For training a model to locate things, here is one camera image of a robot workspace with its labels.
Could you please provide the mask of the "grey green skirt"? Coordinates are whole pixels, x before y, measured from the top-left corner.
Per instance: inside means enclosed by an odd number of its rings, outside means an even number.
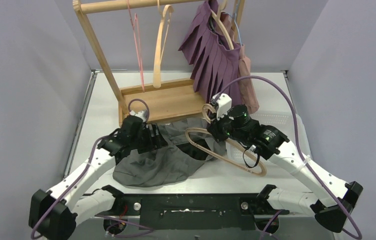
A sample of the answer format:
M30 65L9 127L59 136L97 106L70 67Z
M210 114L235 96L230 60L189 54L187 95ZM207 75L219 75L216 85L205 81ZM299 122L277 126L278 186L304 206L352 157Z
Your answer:
M206 120L199 117L160 124L159 130L168 146L142 154L133 150L114 168L113 179L124 186L142 188L185 181L206 162L215 160L191 145L185 135L187 128L207 126Z

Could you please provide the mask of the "pink pleated skirt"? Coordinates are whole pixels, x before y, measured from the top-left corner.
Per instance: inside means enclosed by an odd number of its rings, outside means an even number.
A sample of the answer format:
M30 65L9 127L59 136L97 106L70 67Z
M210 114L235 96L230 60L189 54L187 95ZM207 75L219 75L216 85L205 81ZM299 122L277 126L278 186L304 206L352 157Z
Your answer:
M228 31L228 34L233 41L234 48L239 49L237 77L249 76L251 73L251 60L246 56L245 45L240 42L236 42L235 40L235 33L232 29L230 15L223 12L220 16L220 20L225 26L225 29ZM242 103L246 105L249 114L254 114L259 109L260 105L252 80L247 78L240 80L237 83L240 90Z

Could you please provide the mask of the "purple skirt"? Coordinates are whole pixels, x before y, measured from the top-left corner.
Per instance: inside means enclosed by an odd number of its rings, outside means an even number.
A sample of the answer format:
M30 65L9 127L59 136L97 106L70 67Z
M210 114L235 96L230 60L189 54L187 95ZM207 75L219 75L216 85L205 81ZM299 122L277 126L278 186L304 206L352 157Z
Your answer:
M242 46L230 47L224 31L213 18L219 3L205 0L198 6L194 19L179 47L189 65L193 66L193 90L208 103L224 86L237 78Z

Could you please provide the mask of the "blue wire hanger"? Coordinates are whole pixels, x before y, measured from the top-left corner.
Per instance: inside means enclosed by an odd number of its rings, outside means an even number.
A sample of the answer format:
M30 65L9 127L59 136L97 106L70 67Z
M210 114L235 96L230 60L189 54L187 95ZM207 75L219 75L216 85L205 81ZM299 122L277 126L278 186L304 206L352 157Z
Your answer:
M243 46L243 41L242 41L242 37L240 35L240 24L241 24L241 19L242 19L242 14L243 14L243 10L244 10L244 4L245 4L245 1L244 0L236 0L234 2L234 7L233 7L233 11L232 11L232 14L227 14L229 16L229 18L231 19L231 24L232 24L232 28L233 28L233 31L234 31L234 37L237 37L237 40L239 42L239 44L241 46Z

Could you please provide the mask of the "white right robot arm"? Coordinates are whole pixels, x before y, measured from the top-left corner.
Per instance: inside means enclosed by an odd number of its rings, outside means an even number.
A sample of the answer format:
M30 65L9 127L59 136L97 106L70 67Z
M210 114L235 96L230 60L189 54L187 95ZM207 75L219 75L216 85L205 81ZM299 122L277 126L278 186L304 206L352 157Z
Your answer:
M257 162L270 161L309 190L295 192L267 184L258 194L257 207L261 212L289 211L312 216L334 233L346 232L347 221L358 227L351 216L363 191L358 182L346 182L326 171L281 130L252 119L243 104L234 107L205 104L203 110L211 111L207 131L215 140L236 143Z

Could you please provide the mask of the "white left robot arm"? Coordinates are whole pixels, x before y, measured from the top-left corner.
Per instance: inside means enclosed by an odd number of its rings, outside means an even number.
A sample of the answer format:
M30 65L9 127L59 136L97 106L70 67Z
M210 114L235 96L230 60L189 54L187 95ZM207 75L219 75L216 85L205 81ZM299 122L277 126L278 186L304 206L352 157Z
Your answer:
M124 207L122 193L107 187L88 197L84 193L107 171L136 150L139 154L167 147L157 124L148 123L142 112L127 116L120 127L98 138L90 155L76 170L48 190L31 197L28 225L30 238L67 240L76 226L96 214Z

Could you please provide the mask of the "wooden hanger rack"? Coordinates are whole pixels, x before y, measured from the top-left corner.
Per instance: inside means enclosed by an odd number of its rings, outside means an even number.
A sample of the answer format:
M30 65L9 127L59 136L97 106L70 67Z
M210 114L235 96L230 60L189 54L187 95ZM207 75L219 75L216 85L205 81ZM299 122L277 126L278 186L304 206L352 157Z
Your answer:
M126 0L110 0L93 3L81 3L79 0L72 2L73 9L79 23L87 37L89 44L98 60L109 86L118 101L119 122L129 115L129 104L141 99L149 108L151 123L168 123L189 117L198 117L205 101L199 93L189 89L193 84L191 78L173 79L161 82L160 88L154 88L153 83L141 84L120 89L107 58L101 48L95 31L89 21L89 14L105 13L112 11L128 10ZM130 9L157 6L157 0L129 0ZM178 0L160 1L161 6L179 4Z

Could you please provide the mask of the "white plastic basket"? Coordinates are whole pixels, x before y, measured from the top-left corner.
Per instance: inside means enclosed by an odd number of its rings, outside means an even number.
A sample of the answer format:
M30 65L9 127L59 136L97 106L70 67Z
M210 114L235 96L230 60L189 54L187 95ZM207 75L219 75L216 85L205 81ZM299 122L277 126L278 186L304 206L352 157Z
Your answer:
M284 133L291 141L295 141L294 119L290 111L264 111L258 110L250 115L253 120L259 121L261 125L276 127ZM305 126L301 117L297 114L298 142L301 151L306 155L312 155ZM243 164L243 152L236 147L226 143L227 157L235 163Z

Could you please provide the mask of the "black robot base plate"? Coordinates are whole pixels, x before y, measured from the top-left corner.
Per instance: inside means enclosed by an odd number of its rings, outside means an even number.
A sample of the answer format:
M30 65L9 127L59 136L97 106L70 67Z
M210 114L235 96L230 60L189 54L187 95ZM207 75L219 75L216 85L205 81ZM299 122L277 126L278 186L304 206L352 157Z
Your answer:
M102 189L115 198L103 221L113 234L121 234L126 225L146 231L252 231L266 225L261 217L277 212L257 193L123 193L111 185Z

